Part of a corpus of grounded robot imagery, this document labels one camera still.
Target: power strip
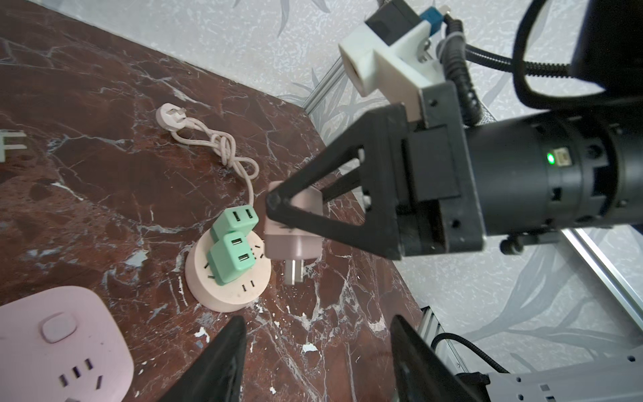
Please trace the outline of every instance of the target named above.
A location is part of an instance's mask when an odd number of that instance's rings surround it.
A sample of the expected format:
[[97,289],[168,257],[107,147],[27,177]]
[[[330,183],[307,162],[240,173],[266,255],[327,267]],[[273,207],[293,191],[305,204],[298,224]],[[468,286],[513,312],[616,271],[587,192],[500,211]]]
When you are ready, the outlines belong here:
[[241,310],[258,298],[268,286],[272,267],[264,254],[264,241],[255,233],[246,236],[256,263],[239,278],[223,286],[213,278],[206,254],[214,245],[210,231],[203,233],[185,262],[185,278],[193,296],[208,309],[220,313]]

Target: pink power adapter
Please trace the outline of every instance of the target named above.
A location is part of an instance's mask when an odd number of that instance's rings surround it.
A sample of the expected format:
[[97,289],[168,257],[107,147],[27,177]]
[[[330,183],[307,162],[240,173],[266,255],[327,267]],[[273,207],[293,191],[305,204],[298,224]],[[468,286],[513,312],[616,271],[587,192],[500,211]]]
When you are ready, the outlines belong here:
[[0,307],[0,399],[120,402],[134,362],[100,297],[62,286]]

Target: white plug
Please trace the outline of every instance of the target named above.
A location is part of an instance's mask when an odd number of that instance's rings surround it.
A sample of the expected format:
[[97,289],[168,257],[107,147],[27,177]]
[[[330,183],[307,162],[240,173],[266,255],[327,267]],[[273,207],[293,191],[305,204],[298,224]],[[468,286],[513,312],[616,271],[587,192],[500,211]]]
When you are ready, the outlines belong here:
[[178,131],[185,127],[187,121],[185,109],[172,104],[163,104],[156,109],[156,121],[168,131]]
[[210,231],[203,233],[185,261],[185,279],[199,303],[220,313],[231,313],[250,305],[264,292],[272,267],[264,254],[264,241],[255,233],[246,236],[256,263],[239,278],[221,286],[214,279],[206,254],[214,245]]

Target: white cable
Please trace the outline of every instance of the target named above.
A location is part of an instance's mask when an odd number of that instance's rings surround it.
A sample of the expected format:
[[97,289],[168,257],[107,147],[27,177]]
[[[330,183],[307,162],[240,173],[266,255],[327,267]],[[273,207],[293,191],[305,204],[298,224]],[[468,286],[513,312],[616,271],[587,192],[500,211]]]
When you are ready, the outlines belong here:
[[[257,161],[245,156],[236,156],[237,142],[235,141],[235,138],[227,132],[211,130],[202,121],[192,117],[185,119],[185,127],[205,132],[210,138],[210,141],[189,140],[181,137],[173,130],[170,130],[170,134],[175,140],[185,145],[202,145],[204,147],[211,147],[214,153],[221,157],[221,163],[224,166],[231,167],[240,177],[246,180],[246,185],[248,186],[248,205],[253,206],[255,203],[255,191],[252,188],[251,180],[255,179],[259,175],[259,164]],[[241,165],[241,162],[246,162],[252,165],[253,173],[248,174],[243,165]]]

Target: red marble surface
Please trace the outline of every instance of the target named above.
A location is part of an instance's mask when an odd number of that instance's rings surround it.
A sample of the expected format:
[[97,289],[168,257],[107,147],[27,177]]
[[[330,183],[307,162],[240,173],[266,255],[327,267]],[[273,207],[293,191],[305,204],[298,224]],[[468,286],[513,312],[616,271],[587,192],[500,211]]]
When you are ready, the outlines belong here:
[[[21,0],[0,8],[0,129],[28,135],[0,165],[0,304],[62,285],[98,293],[135,362],[126,401],[154,401],[229,315],[197,303],[188,250],[244,182],[208,149],[157,127],[165,102],[232,133],[270,181],[323,149],[302,109]],[[330,206],[358,223],[359,205]],[[421,317],[394,265],[326,241],[307,278],[268,288],[248,322],[243,400],[386,401],[394,389],[388,324]],[[311,344],[317,351],[305,352]]]

